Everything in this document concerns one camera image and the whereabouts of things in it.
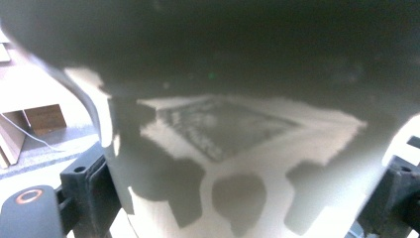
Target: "black plastic mount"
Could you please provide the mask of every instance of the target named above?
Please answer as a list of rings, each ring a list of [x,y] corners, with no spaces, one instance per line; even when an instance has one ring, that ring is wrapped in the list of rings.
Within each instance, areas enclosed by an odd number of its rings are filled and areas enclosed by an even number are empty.
[[[105,163],[95,144],[60,174],[61,187],[34,186],[9,197],[0,216],[0,237],[110,237],[121,208]]]
[[[394,157],[358,221],[365,234],[381,238],[420,233],[420,168]]]

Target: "cable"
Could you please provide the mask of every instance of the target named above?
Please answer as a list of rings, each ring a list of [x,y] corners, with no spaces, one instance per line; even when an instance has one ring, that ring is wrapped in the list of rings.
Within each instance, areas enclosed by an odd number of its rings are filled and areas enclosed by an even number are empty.
[[[18,129],[19,131],[23,132],[25,135],[27,135],[28,137],[34,139],[35,141],[41,142],[44,145],[46,145],[47,147],[49,147],[50,149],[52,149],[53,151],[56,152],[66,152],[68,150],[63,150],[54,146],[51,146],[50,144],[48,144],[46,141],[43,141],[41,139],[36,138],[35,136],[29,134],[27,131],[25,131],[24,129],[20,128],[18,125],[16,125],[12,120],[10,120],[9,118],[7,118],[3,113],[0,113],[0,116],[2,116],[6,121],[8,121],[10,124],[12,124],[14,127],[16,127],[16,129]]]

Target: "black plastic bracket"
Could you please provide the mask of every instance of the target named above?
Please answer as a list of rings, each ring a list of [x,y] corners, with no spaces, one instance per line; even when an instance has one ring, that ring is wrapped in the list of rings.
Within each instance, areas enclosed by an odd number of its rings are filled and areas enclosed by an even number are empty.
[[[1,238],[110,237],[121,209],[103,156],[95,144],[60,174],[61,187],[39,185],[9,197],[0,216]]]
[[[95,144],[61,172],[60,177],[62,196],[74,200],[79,214],[77,223],[72,227],[74,236],[107,236],[121,204],[102,147]]]
[[[406,238],[420,232],[420,168],[394,157],[358,221],[365,234]]]

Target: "orange ring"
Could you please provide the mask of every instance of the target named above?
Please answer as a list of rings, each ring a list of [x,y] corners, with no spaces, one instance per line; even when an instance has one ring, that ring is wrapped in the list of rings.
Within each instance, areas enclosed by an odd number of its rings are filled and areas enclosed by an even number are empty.
[[[24,199],[24,195],[32,193],[32,192],[36,192],[37,194],[29,199]],[[21,193],[18,197],[16,197],[16,202],[18,204],[25,204],[25,203],[29,203],[32,201],[35,201],[36,199],[38,199],[41,195],[43,194],[43,191],[41,189],[31,189],[31,190],[27,190],[23,193]]]

